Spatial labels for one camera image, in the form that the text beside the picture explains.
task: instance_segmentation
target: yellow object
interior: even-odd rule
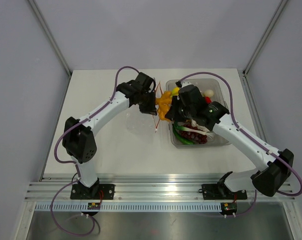
[[[212,96],[214,96],[214,91],[211,89],[207,89],[204,91],[204,96],[211,98]]]
[[[157,113],[159,115],[160,120],[166,120],[170,122],[169,119],[165,118],[165,114],[170,110],[172,98],[171,91],[165,91],[160,98],[155,99],[155,105],[158,105]]]
[[[176,87],[172,90],[172,93],[171,93],[171,97],[172,96],[177,96],[179,94],[179,90],[180,88],[179,87]]]

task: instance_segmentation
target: metal floor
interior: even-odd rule
[[[239,212],[248,207],[239,204]],[[67,230],[84,233],[91,221],[84,217],[65,220],[74,212],[56,212],[57,221]],[[219,213],[191,212],[99,212],[100,225],[87,237],[63,233],[50,212],[34,212],[27,240],[292,240],[293,236],[280,203],[257,203],[252,212],[224,219]]]

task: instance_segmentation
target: red grapes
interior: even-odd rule
[[[189,123],[183,125],[186,128],[198,130],[196,126],[192,126]],[[198,144],[205,144],[207,143],[207,136],[199,134],[197,132],[192,131],[180,131],[180,135],[188,140],[191,140],[193,142],[196,142]]]

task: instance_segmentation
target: green vegetable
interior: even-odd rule
[[[180,125],[177,124],[176,121],[174,122],[174,127],[175,127],[176,130],[179,130],[179,131],[198,133],[198,134],[201,134],[201,135],[206,135],[210,138],[214,137],[214,133],[195,130],[195,129],[191,129],[191,128],[188,128],[188,127],[185,127],[185,126],[180,126]]]
[[[186,138],[183,138],[181,135],[179,135],[175,129],[174,126],[172,126],[172,130],[173,130],[173,134],[175,135],[175,137],[182,143],[185,145],[193,145],[194,143]]]

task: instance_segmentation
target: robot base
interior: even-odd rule
[[[216,184],[203,184],[202,188],[199,189],[199,193],[203,194],[204,200],[234,200],[235,195],[237,200],[246,200],[246,191],[224,193],[224,196],[219,191],[219,185]]]
[[[99,200],[100,195],[103,195],[102,200],[113,200],[114,191],[114,184],[100,184],[99,180],[89,188],[78,182],[72,185],[70,198],[72,200]]]

